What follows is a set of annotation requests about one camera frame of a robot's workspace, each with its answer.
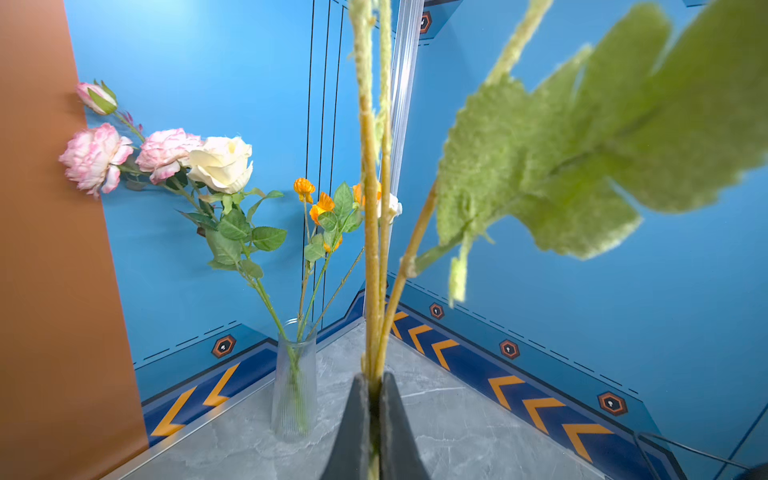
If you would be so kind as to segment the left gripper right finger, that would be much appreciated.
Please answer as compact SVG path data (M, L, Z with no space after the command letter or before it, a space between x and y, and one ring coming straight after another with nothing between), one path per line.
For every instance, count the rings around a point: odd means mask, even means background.
M429 480L394 375L386 371L379 396L380 478Z

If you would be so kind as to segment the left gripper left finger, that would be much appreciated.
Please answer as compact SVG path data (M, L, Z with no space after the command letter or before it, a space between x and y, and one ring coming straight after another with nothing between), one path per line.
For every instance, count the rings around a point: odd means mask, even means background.
M321 480L366 480L369 478L371 409L366 377L359 373L352 382L345 409Z

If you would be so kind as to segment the clear ribbed glass vase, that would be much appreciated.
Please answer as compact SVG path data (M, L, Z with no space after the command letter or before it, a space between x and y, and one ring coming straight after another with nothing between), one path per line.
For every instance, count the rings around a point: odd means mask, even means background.
M271 428L284 442L307 437L317 414L316 330L291 319L278 332Z

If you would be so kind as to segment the small orange flower sprig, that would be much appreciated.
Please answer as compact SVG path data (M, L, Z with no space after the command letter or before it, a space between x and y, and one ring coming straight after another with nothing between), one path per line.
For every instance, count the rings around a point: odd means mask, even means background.
M303 251L304 272L297 316L297 341L304 341L307 338L312 322L312 312L317 296L317 287L311 285L316 281L315 266L320 260L325 262L320 273L320 279L323 279L327 260L342 243L342 234L339 230L340 217L336 211L334 199L324 192L320 192L318 197L315 197L315 190L315 186L306 178L300 178L294 182L294 191L303 204L307 235L307 243Z

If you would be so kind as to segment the cream rose stem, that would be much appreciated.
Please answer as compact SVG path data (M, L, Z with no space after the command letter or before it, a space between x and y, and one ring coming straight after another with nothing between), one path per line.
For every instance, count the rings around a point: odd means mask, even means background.
M272 226L256 226L253 216L262 201L280 198L282 193L264 193L246 189L253 173L252 147L240 137L209 137L193 149L184 162L188 179L204 184L209 193L200 197L210 205L219 203L220 214L210 217L204 227L206 242L215 270L233 271L254 289L275 323L279 336L286 336L285 327L263 283L264 273L252 256L278 250L287 238L287 231Z

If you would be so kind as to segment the pink rose branch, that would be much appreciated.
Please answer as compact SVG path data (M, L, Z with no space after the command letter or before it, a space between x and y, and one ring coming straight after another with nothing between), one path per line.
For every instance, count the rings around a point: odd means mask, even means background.
M182 129L144 135L131 115L119 110L117 95L105 82L80 82L75 92L93 113L116 119L133 135L120 133L110 122L75 133L58 161L78 190L98 198L126 181L134 188L151 184L192 197L186 190L188 158L202 147L199 136Z

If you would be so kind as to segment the orange poppy stem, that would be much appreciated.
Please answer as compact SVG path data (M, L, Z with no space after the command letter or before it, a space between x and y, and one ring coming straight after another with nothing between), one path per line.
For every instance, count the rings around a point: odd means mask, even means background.
M378 390L406 282L451 259L450 303L464 300L474 241L498 220L522 222L544 251L588 260L641 224L640 208L680 214L767 161L767 5L712 1L675 34L663 10L635 4L533 91L512 70L546 13L532 1L478 90L459 110L437 177L393 284L386 281L390 220L391 71L387 1L353 1L354 59L365 203L366 348L363 374Z

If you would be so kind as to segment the right aluminium corner post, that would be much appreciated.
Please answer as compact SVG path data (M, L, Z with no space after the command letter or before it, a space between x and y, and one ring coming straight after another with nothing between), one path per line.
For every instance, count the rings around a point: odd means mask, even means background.
M423 0L399 2L392 74L392 150L390 192L398 196L413 80L421 31Z

